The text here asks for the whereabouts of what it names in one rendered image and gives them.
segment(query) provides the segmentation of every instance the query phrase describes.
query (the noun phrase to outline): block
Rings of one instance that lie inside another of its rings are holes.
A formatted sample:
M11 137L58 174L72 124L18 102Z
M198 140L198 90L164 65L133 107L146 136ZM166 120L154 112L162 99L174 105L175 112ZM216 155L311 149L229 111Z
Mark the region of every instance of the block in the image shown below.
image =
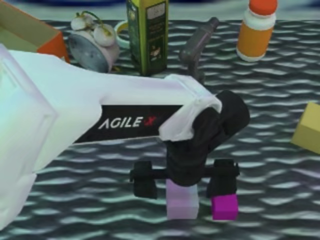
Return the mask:
M213 220L236 220L238 216L238 198L236 194L211 198Z
M196 219L199 212L197 185L183 187L166 180L166 214L168 219Z
M313 102L306 105L291 143L320 154L320 105Z

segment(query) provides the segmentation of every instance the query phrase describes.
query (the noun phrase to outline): pill bottle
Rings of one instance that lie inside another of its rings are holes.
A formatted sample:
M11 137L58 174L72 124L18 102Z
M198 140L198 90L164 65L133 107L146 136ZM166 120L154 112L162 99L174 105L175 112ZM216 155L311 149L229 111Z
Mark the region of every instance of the pill bottle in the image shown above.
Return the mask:
M276 23L277 0L250 0L241 24L236 52L247 62L262 59Z

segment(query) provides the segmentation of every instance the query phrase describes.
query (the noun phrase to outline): water ripple pattern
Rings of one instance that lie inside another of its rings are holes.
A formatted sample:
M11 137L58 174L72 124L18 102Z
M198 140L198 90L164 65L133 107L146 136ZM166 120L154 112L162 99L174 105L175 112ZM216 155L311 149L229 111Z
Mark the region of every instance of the water ripple pattern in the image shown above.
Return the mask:
M70 34L69 23L48 22ZM178 52L199 24L170 23L168 69L157 77L186 73ZM255 63L236 56L239 26L222 22L200 60L208 89L238 93L252 116L208 160L239 162L236 221L212 221L208 179L199 184L198 219L167 220L164 182L159 199L146 200L133 196L128 179L134 161L163 167L164 145L155 138L118 140L64 151L39 174L0 240L319 240L320 156L290 139L307 102L320 103L320 21L279 21L267 55ZM117 65L137 74L127 50Z

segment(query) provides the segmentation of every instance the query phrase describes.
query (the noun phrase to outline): magenta cube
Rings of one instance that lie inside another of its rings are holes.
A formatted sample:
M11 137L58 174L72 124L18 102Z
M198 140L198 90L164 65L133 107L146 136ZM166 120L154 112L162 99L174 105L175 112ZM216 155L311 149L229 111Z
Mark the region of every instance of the magenta cube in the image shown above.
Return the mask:
M236 220L238 216L238 198L236 194L211 198L213 220Z

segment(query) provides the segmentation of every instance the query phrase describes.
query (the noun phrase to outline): orange bottle cap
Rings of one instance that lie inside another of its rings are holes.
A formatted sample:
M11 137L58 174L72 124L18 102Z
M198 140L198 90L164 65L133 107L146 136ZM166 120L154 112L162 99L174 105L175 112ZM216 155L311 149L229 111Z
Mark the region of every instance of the orange bottle cap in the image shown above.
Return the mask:
M249 8L258 15L266 16L274 14L277 10L277 0L250 0Z

